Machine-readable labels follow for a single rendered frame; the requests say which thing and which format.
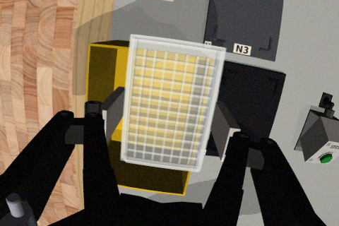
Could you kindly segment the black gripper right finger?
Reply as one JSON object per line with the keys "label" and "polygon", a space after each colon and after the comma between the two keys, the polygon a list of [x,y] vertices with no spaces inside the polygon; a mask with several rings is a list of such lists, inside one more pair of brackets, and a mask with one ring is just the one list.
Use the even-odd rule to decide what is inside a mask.
{"label": "black gripper right finger", "polygon": [[219,100],[210,130],[223,164],[195,226],[237,226],[246,167],[251,168],[264,226],[326,226],[273,139],[250,141]]}

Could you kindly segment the yellow open-top bin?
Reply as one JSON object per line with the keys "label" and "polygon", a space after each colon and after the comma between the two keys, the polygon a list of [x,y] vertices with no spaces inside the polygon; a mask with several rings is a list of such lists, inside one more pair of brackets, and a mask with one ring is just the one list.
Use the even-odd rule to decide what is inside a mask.
{"label": "yellow open-top bin", "polygon": [[[109,48],[108,48],[109,47]],[[85,102],[103,103],[119,86],[125,87],[129,41],[88,44]],[[120,160],[122,119],[107,142],[118,186],[185,196],[190,171],[137,165]]]}

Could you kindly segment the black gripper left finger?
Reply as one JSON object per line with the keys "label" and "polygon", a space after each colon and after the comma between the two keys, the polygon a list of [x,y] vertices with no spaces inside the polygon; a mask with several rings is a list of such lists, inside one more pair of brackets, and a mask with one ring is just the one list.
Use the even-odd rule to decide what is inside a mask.
{"label": "black gripper left finger", "polygon": [[83,145],[85,226],[130,226],[107,148],[124,93],[119,86],[103,103],[85,102],[83,118],[61,110],[48,121],[0,175],[0,226],[37,226],[75,144]]}

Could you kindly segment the grey bench mat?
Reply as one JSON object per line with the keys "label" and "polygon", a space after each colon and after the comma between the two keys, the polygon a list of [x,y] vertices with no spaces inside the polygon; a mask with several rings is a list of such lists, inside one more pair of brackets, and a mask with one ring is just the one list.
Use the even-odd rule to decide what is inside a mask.
{"label": "grey bench mat", "polygon": [[[114,0],[109,40],[130,34],[203,43],[209,0]],[[309,202],[327,226],[339,226],[339,156],[330,164],[304,161],[294,150],[309,110],[332,95],[339,119],[339,0],[284,0],[275,61],[226,52],[225,61],[285,73],[282,95],[269,138],[280,147]],[[190,172],[185,196],[118,186],[119,194],[159,203],[202,203],[218,178],[220,157],[204,155],[200,172]],[[246,167],[237,226],[264,226],[254,181]]]}

